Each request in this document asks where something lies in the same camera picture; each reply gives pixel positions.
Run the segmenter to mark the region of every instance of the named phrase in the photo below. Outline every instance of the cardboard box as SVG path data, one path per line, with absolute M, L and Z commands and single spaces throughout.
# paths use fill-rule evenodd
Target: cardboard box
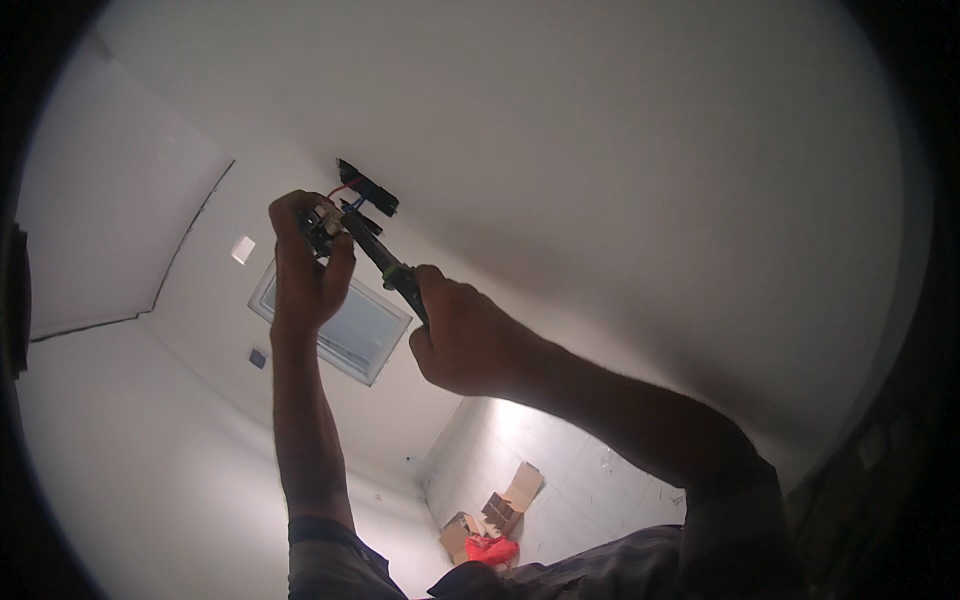
M 483 507 L 483 526 L 492 537 L 508 536 L 530 508 L 540 490 L 543 475 L 530 463 L 520 463 L 514 480 L 504 493 L 494 492 Z
M 454 565 L 463 564 L 468 560 L 464 540 L 479 535 L 481 533 L 476 520 L 467 513 L 460 512 L 440 530 L 440 544 L 450 553 Z

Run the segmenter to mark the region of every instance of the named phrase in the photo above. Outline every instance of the white wall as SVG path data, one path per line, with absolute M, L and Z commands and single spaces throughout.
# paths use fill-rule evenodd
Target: white wall
M 876 380 L 899 276 L 900 132 L 855 23 L 804 0 L 438 6 L 110 7 L 119 59 L 249 169 L 163 326 L 263 402 L 267 383 L 236 374 L 264 336 L 241 317 L 259 274 L 214 257 L 253 231 L 262 273 L 266 203 L 329 189 L 343 156 L 400 198 L 401 258 L 488 274 L 549 337 L 718 406 L 789 489 Z M 409 368 L 399 354 L 384 375 Z M 456 401 L 337 377 L 345 444 L 387 469 Z M 397 427 L 361 419 L 391 397 Z
M 20 187 L 33 337 L 150 310 L 229 163 L 85 37 L 37 123 Z
M 110 597 L 285 597 L 286 511 L 269 428 L 140 321 L 52 338 L 30 359 L 17 391 L 37 477 Z M 348 486 L 359 535 L 405 591 L 425 595 L 446 569 L 425 505 L 354 472 Z

